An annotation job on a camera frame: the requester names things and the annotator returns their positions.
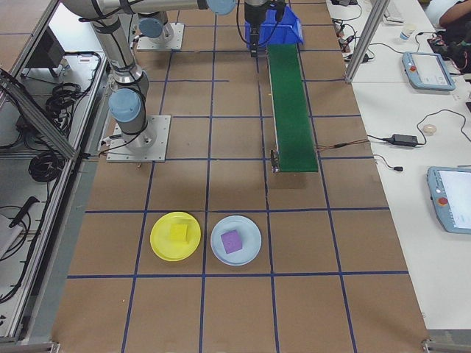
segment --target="purple cube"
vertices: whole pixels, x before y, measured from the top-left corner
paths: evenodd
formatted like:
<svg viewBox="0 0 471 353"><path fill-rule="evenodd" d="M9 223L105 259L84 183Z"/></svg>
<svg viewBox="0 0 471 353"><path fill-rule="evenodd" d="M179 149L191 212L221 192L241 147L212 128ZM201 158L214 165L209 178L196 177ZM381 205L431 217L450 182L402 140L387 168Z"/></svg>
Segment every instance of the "purple cube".
<svg viewBox="0 0 471 353"><path fill-rule="evenodd" d="M242 249L242 239L236 230L231 230L230 232L222 234L221 240L226 254L238 252Z"/></svg>

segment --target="cup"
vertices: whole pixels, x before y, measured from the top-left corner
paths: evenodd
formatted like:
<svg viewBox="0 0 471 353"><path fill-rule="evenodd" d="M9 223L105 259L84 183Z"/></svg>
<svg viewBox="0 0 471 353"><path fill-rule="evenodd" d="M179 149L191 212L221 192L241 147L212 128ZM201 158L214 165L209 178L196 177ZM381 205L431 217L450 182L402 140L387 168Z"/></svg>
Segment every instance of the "cup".
<svg viewBox="0 0 471 353"><path fill-rule="evenodd" d="M417 27L415 24L405 24L399 38L402 40L408 40L416 29Z"/></svg>

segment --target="white table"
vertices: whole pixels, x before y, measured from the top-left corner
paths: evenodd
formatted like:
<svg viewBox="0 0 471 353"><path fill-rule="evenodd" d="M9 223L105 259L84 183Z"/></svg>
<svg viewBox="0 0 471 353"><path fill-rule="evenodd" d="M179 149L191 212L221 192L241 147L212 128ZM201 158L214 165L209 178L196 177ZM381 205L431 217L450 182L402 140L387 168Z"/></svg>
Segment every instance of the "white table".
<svg viewBox="0 0 471 353"><path fill-rule="evenodd" d="M433 27L417 1L392 0L403 12L406 22L417 25L418 32L432 32ZM333 6L327 0L334 18L352 18L358 7ZM371 10L369 0L359 0L364 8L361 18L349 21L361 33ZM407 43L397 40L401 26L380 24L373 43L386 43L398 51L416 51L412 38ZM430 52L419 36L421 50ZM400 62L401 55L383 46L372 46L375 60L362 64L353 80L353 89L366 131L378 137L394 133L416 135L416 124L429 113L441 109L455 110L469 120L465 132L471 135L471 113L465 102L470 100L471 85L455 78L451 93L418 91L408 84ZM471 143L460 133L463 119L441 113L425 123L438 131L422 148L404 149L372 143L375 154L383 155L390 165L401 165L397 173L378 161L378 170L391 208L397 234L403 247L408 269L428 329L471 329L471 237L443 230L435 216L426 182L430 166L471 164Z"/></svg>

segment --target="conveyor belt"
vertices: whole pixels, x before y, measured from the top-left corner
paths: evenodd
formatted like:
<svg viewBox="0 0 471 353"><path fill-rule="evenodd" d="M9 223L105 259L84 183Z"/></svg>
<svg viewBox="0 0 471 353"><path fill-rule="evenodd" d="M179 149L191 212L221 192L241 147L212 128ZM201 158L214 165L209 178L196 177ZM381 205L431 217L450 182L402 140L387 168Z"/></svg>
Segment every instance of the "conveyor belt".
<svg viewBox="0 0 471 353"><path fill-rule="evenodd" d="M294 44L270 45L268 53L277 135L274 169L318 171L297 48Z"/></svg>

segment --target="tablet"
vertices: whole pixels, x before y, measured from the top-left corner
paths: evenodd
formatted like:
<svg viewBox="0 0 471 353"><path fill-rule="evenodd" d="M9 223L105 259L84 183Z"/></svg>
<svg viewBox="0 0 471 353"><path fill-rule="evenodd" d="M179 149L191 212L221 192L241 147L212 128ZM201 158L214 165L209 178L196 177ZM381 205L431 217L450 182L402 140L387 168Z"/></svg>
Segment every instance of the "tablet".
<svg viewBox="0 0 471 353"><path fill-rule="evenodd" d="M471 169L431 167L427 181L436 216L445 230L471 234Z"/></svg>
<svg viewBox="0 0 471 353"><path fill-rule="evenodd" d="M407 51L403 54L403 65L414 88L446 91L455 89L455 83L440 54Z"/></svg>

